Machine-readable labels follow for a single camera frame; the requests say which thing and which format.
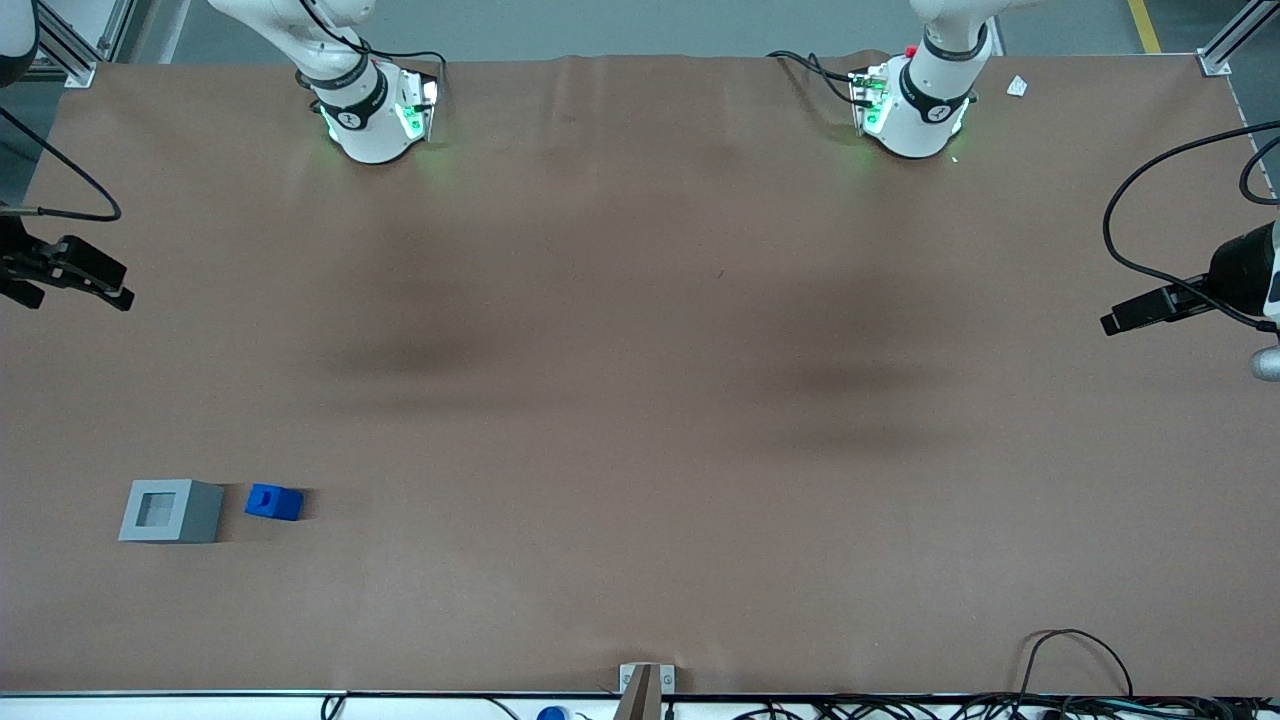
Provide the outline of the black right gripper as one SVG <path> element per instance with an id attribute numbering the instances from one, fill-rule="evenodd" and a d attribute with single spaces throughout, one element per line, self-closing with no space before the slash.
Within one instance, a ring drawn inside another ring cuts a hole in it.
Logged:
<path id="1" fill-rule="evenodd" d="M 111 307 L 129 311 L 133 306 L 134 293 L 124 287 L 127 268 L 79 237 L 47 242 L 32 236 L 19 217 L 3 215 L 1 255 L 4 281 L 65 286 L 64 270 L 91 284 L 91 293 Z"/>

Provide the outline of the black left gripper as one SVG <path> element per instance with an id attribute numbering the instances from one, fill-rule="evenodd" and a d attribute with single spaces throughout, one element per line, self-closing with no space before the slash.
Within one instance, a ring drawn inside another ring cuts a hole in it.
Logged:
<path id="1" fill-rule="evenodd" d="M 1206 277 L 1185 278 L 1111 307 L 1100 323 L 1106 336 L 1179 322 L 1184 313 L 1213 310 L 1212 299 L 1247 316 L 1262 318 L 1274 278 L 1274 227 L 1261 225 L 1224 242 Z"/>

